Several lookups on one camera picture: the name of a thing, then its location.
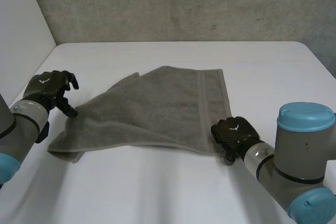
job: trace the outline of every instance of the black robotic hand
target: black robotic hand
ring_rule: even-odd
[[[252,145],[262,142],[253,126],[240,116],[220,120],[211,127],[211,133],[225,149],[227,165],[232,165],[238,157],[244,158]]]
[[[33,76],[23,95],[23,100],[36,101],[48,111],[57,107],[66,116],[74,118],[77,111],[69,105],[64,97],[65,91],[70,90],[70,83],[74,89],[79,89],[78,82],[73,73],[68,71],[44,72]]]

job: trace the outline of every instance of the black ring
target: black ring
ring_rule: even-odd
[[[273,165],[274,170],[282,177],[291,180],[293,182],[296,183],[302,183],[302,184],[307,184],[307,185],[313,185],[313,184],[318,184],[324,181],[324,175],[321,178],[317,178],[317,179],[304,179],[304,178],[295,178],[292,177],[284,172],[282,172],[281,170],[279,170],[278,167],[276,167],[275,165]]]
[[[15,127],[16,127],[16,119],[14,118],[14,122],[11,124],[11,126],[0,134],[0,139],[7,136],[10,132],[13,131],[13,129],[15,129]]]
[[[35,122],[35,121],[34,121],[33,119],[31,119],[29,116],[27,116],[27,115],[23,115],[23,114],[19,114],[19,113],[13,113],[13,115],[15,115],[15,116],[21,116],[22,118],[25,118],[25,119],[31,121],[31,122],[35,125],[35,127],[37,128],[37,130],[38,130],[38,134],[40,134],[40,126],[38,126],[37,122]]]
[[[258,181],[259,181],[259,172],[260,172],[262,166],[263,166],[267,161],[269,161],[271,158],[274,158],[274,154],[265,157],[265,158],[260,162],[260,164],[258,165],[258,168],[257,168],[257,171],[256,171],[256,178],[257,178]]]

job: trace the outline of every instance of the gray concrete wall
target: gray concrete wall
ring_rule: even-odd
[[[294,40],[336,76],[336,0],[38,0],[57,44]]]

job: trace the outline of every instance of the metallic cylinder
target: metallic cylinder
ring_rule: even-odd
[[[247,151],[244,164],[248,171],[258,179],[262,165],[273,157],[273,154],[274,149],[269,144],[264,142],[255,144]]]
[[[274,164],[280,172],[299,180],[323,181],[329,159],[333,127],[317,132],[290,132],[277,127]]]

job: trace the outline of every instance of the white wall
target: white wall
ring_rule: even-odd
[[[55,46],[36,0],[0,0],[0,93],[7,104]]]

